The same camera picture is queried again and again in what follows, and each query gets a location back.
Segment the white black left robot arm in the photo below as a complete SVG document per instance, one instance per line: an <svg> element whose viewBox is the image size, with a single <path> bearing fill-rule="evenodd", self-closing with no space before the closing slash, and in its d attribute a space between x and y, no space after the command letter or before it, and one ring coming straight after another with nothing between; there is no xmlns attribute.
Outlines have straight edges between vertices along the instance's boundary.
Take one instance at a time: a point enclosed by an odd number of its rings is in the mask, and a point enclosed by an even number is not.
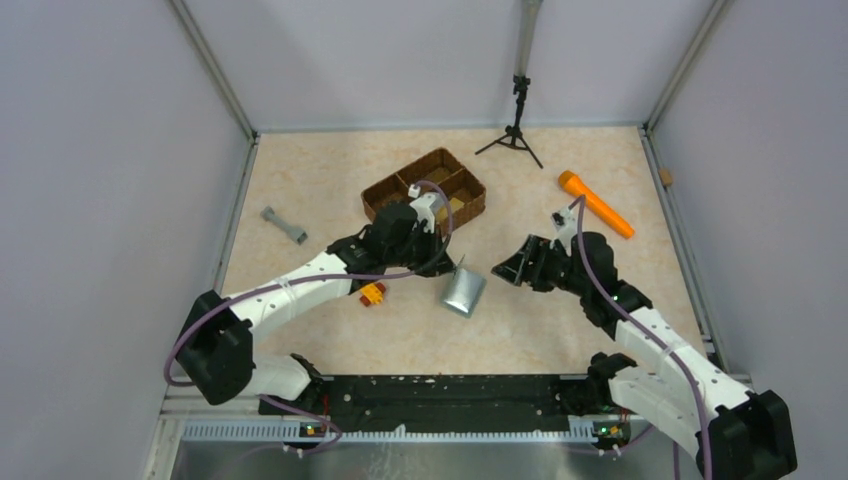
<svg viewBox="0 0 848 480"><path fill-rule="evenodd" d="M259 339L297 316L331 300L352 295L378 281L450 272L451 227L437 222L449 202L428 193L410 203L380 209L373 222L341 238L303 266L251 291L223 297L200 294L189 310L167 364L179 364L187 380L166 378L172 386L195 387L208 404L224 404L253 391L271 393L297 413L319 404L320 386L304 366L288 359L280 372L259 375L254 357Z"/></svg>

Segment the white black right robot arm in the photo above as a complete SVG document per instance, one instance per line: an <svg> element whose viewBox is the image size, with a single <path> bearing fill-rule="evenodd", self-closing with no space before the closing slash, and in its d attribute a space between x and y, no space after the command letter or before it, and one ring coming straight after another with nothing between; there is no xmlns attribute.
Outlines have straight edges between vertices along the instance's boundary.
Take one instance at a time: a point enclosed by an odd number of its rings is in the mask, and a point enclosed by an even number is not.
<svg viewBox="0 0 848 480"><path fill-rule="evenodd" d="M780 479L794 472L785 401L772 390L753 391L680 336L646 295L619 278L603 235L579 234L570 244L530 235L492 272L536 292L577 296L587 319L623 348L593 357L589 404L643 417L688 453L706 479Z"/></svg>

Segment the green card holder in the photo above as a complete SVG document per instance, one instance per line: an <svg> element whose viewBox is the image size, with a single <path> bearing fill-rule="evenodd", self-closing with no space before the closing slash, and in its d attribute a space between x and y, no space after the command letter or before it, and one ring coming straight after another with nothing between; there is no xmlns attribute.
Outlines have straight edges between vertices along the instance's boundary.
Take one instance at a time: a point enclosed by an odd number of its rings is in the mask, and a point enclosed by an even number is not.
<svg viewBox="0 0 848 480"><path fill-rule="evenodd" d="M482 298L487 280L484 275L465 265L462 257L442 291L440 303L464 318L470 318Z"/></svg>

